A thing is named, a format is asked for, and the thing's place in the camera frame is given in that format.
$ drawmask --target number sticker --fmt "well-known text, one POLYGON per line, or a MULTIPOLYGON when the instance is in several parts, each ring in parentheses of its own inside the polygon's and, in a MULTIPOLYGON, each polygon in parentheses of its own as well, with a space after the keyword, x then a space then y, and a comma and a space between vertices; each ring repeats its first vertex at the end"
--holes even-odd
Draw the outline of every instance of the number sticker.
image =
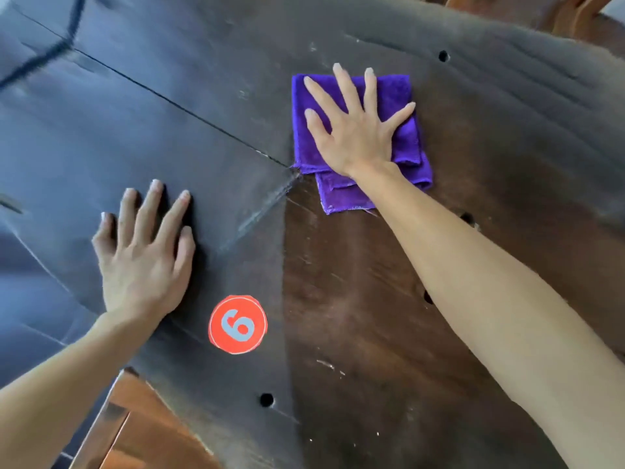
POLYGON ((208 323, 210 342, 230 354, 256 349, 267 333, 267 315, 252 296, 228 296, 213 310, 208 323))

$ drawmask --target skin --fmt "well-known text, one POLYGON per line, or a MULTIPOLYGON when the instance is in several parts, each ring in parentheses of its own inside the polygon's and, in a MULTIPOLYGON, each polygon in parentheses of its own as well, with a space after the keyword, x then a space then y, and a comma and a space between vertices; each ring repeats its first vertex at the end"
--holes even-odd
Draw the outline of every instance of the skin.
MULTIPOLYGON (((381 122, 373 70, 365 71, 364 105, 347 71, 336 64, 334 73, 348 112, 305 80, 332 123, 328 134, 318 115, 306 112, 326 162, 373 200, 452 329, 567 465, 620 467, 625 367, 537 274, 402 177, 390 162, 391 136, 414 104, 381 122)), ((175 257, 174 243, 190 196, 178 198, 152 241, 161 191, 153 183, 135 213, 129 189, 118 243, 107 214, 94 237, 107 312, 83 339, 0 391, 0 460, 7 467, 48 469, 97 395, 182 300, 191 230, 183 228, 175 257)))

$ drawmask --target person's right arm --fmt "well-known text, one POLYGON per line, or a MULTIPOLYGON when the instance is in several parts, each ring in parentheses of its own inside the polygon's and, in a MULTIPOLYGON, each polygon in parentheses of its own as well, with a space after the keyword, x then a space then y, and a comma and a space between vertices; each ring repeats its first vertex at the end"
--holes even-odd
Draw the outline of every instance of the person's right arm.
POLYGON ((372 71, 364 108, 347 71, 334 71, 349 114, 306 80, 332 122, 329 135, 307 111, 326 162, 371 198, 452 329, 567 465, 623 467, 625 366, 540 276, 402 177, 390 140, 414 105, 382 123, 372 71))

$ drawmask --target folded microfiber cloth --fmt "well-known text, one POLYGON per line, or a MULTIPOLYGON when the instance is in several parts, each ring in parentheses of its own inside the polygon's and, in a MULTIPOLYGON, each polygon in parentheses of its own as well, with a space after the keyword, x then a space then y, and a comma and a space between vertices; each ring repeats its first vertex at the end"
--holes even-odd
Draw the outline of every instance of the folded microfiber cloth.
MULTIPOLYGON (((371 209, 373 204, 354 181, 332 172, 321 157, 314 139, 306 126, 306 109, 313 109, 321 118, 326 130, 331 131, 330 121, 304 85, 305 74, 293 76, 293 130, 295 139, 295 164, 303 174, 317 173, 317 185, 326 214, 351 209, 371 209)), ((334 76, 310 75, 330 94, 343 111, 345 101, 334 76)), ((352 78, 362 102, 364 78, 352 78)), ((378 78, 378 115, 386 121, 410 102, 410 78, 408 76, 382 76, 378 78)), ((416 119, 410 117, 395 131, 392 140, 392 161, 417 187, 426 189, 432 184, 432 170, 421 150, 416 119)))

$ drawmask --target forearm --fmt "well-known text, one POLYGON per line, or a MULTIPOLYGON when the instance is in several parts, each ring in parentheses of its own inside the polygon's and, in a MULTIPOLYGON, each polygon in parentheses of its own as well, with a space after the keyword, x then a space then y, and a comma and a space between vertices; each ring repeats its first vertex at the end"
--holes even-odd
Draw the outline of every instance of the forearm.
MULTIPOLYGON (((362 167, 354 177, 452 329, 567 462, 582 466, 584 443, 577 438, 594 432, 600 446, 623 428, 618 359, 537 274, 415 188, 395 165, 362 167)), ((597 466, 601 458, 585 452, 597 466)))
POLYGON ((0 390, 0 459, 49 469, 154 327, 105 313, 82 339, 0 390))

